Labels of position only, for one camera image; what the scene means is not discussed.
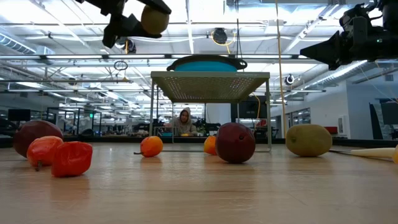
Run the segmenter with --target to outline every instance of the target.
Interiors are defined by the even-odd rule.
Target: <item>hooded sweatshirt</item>
[[[188,121],[186,123],[182,123],[181,122],[181,114],[182,112],[186,111],[188,113]],[[181,134],[193,134],[193,135],[197,135],[197,127],[195,127],[195,125],[192,124],[192,120],[191,120],[191,109],[190,108],[184,108],[181,113],[180,116],[178,118],[174,118],[174,127],[177,128],[177,134],[181,135]]]

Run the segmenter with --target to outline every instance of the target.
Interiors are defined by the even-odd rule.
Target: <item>monitor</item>
[[[8,109],[9,121],[30,121],[30,110]]]

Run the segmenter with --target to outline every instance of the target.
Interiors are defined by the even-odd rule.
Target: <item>person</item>
[[[192,124],[191,109],[188,107],[181,111],[178,118],[173,118],[173,122],[174,127],[177,128],[176,135],[178,136],[196,136],[198,134],[197,127]]]

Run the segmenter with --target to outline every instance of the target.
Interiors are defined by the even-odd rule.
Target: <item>wall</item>
[[[382,84],[370,81],[357,85],[349,84],[347,93],[351,138],[373,139],[369,104],[380,103],[378,100],[380,98],[398,96],[398,83]]]
[[[345,115],[347,116],[346,137],[350,138],[346,82],[343,81],[338,86],[328,87],[325,90],[325,93],[309,93],[304,101],[288,101],[285,113],[310,108],[312,124],[334,127],[338,126],[338,118]],[[281,106],[271,109],[272,117],[279,115],[282,115]]]
[[[220,123],[231,122],[231,105],[229,103],[207,103],[206,122]]]

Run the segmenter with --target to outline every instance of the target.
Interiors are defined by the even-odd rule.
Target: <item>plastic fruit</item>
[[[317,124],[298,124],[286,134],[286,147],[298,156],[320,156],[329,151],[331,135]]]
[[[230,163],[248,161],[256,150],[256,140],[252,131],[243,124],[223,124],[216,138],[216,152],[223,160]]]
[[[141,142],[141,152],[135,152],[135,155],[143,155],[145,157],[154,157],[159,155],[163,150],[163,142],[157,136],[146,137]]]
[[[160,34],[167,29],[170,16],[163,14],[149,6],[145,6],[141,14],[141,24],[150,34]]]
[[[56,136],[45,136],[35,139],[27,149],[27,160],[36,171],[42,166],[51,166],[55,150],[63,144],[62,139]]]
[[[27,148],[37,138],[56,136],[63,139],[61,130],[48,121],[28,121],[14,135],[14,149],[26,157]]]
[[[217,156],[216,136],[208,136],[205,141],[205,153]]]
[[[51,167],[54,177],[82,175],[91,165],[93,146],[84,142],[65,142],[55,150]]]

